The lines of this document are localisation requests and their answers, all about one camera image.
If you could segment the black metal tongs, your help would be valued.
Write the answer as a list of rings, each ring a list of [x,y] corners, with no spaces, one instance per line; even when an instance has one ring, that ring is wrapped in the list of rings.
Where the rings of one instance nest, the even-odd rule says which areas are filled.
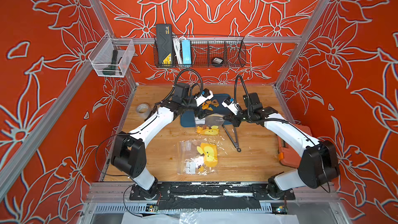
[[[226,126],[223,124],[222,128],[224,129],[224,131],[226,132],[228,138],[230,139],[230,141],[232,142],[232,144],[234,145],[235,149],[237,150],[237,152],[241,152],[241,148],[239,146],[239,140],[238,140],[238,136],[237,136],[237,129],[236,127],[233,127],[232,132],[234,134],[234,136],[231,135],[231,133],[228,131],[228,129],[226,128]]]

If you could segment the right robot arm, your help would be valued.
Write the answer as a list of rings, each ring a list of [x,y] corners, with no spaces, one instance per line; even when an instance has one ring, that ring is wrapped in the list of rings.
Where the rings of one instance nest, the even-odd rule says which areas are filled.
[[[270,198],[278,200],[293,188],[307,186],[316,189],[339,177],[339,162],[332,142],[312,137],[287,121],[274,108],[264,107],[257,93],[246,92],[243,100],[245,109],[240,107],[235,97],[225,99],[222,105],[230,113],[224,119],[234,127],[247,122],[267,128],[287,142],[301,159],[297,169],[268,179],[267,194]]]

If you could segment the clear resealable bag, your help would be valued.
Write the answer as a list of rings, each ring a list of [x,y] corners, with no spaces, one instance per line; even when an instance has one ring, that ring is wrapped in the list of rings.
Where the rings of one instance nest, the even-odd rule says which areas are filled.
[[[200,135],[218,135],[224,124],[224,118],[219,114],[212,114],[205,118],[195,117],[196,133]]]

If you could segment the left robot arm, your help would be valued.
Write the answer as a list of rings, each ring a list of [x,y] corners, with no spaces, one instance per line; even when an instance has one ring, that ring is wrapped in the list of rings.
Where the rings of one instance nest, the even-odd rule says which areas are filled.
[[[200,91],[192,93],[193,86],[179,83],[183,73],[191,72],[199,79]],[[136,184],[144,198],[153,199],[158,193],[158,180],[148,171],[146,148],[152,139],[168,124],[186,111],[194,112],[199,119],[211,114],[201,105],[214,97],[212,91],[205,89],[199,73],[192,68],[180,71],[169,94],[154,104],[145,122],[134,130],[116,134],[111,164],[125,173]]]

